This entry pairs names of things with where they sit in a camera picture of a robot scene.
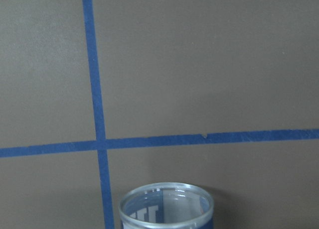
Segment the clear tennis ball can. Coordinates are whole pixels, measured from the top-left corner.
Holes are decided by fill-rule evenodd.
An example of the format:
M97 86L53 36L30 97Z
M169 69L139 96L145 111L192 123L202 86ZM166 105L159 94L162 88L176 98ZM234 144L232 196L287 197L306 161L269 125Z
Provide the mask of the clear tennis ball can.
M120 201L123 229L212 229L214 200L204 189L178 182L153 183Z

